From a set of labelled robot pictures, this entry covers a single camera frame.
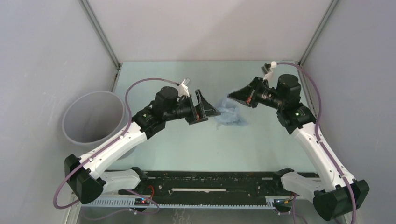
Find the light blue plastic trash bag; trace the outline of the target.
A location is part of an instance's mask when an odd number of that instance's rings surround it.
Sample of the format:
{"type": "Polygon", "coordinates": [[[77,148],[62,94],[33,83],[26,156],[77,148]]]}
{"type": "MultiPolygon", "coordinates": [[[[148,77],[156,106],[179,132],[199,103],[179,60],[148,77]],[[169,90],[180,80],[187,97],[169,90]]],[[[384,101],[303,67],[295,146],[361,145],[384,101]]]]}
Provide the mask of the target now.
{"type": "Polygon", "coordinates": [[[228,97],[222,98],[217,107],[220,115],[215,117],[217,129],[221,126],[246,126],[248,124],[241,116],[240,109],[235,103],[236,101],[228,97]]]}

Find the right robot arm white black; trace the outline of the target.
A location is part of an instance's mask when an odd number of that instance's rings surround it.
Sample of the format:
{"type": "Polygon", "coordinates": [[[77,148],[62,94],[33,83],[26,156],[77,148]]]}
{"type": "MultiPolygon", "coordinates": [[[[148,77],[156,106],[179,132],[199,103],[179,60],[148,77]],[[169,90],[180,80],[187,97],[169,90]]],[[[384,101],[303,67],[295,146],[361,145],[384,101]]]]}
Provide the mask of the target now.
{"type": "Polygon", "coordinates": [[[326,221],[347,213],[356,218],[368,192],[365,180],[357,180],[340,162],[318,129],[318,122],[310,109],[301,102],[301,85],[296,76],[283,74],[277,86],[255,77],[247,86],[231,92],[228,97],[247,107],[259,104],[276,109],[279,123],[301,145],[319,181],[306,178],[290,168],[274,173],[272,190],[277,195],[293,192],[313,203],[316,212],[326,221]]]}

